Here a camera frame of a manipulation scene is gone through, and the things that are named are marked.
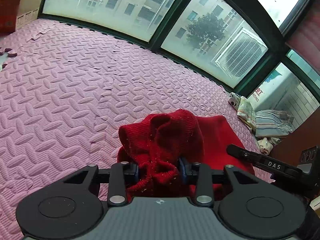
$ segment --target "gray ribbed surface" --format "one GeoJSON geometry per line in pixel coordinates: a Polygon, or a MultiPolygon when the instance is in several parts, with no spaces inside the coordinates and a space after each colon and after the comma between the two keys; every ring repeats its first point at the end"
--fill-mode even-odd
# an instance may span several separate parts
{"type": "Polygon", "coordinates": [[[221,225],[212,210],[193,206],[187,198],[158,200],[136,197],[128,206],[111,208],[94,230],[76,240],[245,239],[221,225]]]}

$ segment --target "pile of clothes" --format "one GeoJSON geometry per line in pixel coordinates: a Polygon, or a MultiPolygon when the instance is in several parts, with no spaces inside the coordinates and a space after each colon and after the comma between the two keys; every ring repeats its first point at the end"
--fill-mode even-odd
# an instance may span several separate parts
{"type": "Polygon", "coordinates": [[[293,132],[293,116],[288,115],[286,111],[255,112],[247,98],[235,93],[230,93],[229,103],[237,111],[239,119],[257,138],[260,151],[265,155],[268,155],[282,138],[293,132]]]}

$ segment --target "black circular cover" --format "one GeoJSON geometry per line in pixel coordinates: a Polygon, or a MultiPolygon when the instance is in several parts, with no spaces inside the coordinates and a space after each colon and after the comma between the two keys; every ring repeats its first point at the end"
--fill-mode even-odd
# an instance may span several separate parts
{"type": "Polygon", "coordinates": [[[24,234],[37,239],[65,239],[94,227],[103,213],[101,201],[73,184],[46,187],[17,206],[17,222],[24,234]]]}
{"type": "Polygon", "coordinates": [[[220,203],[219,215],[230,229],[254,239],[281,239],[302,225],[305,208],[293,195],[275,187],[259,192],[252,185],[232,192],[220,203]]]}

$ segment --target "camera lens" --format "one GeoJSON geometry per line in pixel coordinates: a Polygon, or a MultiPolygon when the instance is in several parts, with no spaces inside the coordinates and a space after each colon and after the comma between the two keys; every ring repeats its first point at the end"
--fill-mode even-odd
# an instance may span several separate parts
{"type": "Polygon", "coordinates": [[[307,161],[309,160],[309,158],[310,158],[310,151],[308,151],[308,152],[306,153],[306,159],[305,159],[305,161],[307,162],[307,161]]]}
{"type": "Polygon", "coordinates": [[[316,150],[312,150],[310,155],[310,160],[313,160],[313,158],[316,156],[316,150]]]}

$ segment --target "tree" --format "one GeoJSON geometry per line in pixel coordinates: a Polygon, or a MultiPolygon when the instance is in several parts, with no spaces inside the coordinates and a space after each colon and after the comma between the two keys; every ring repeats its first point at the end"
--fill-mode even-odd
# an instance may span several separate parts
{"type": "Polygon", "coordinates": [[[221,41],[225,37],[223,25],[222,19],[207,13],[187,26],[187,40],[194,49],[200,49],[208,39],[221,41]]]}

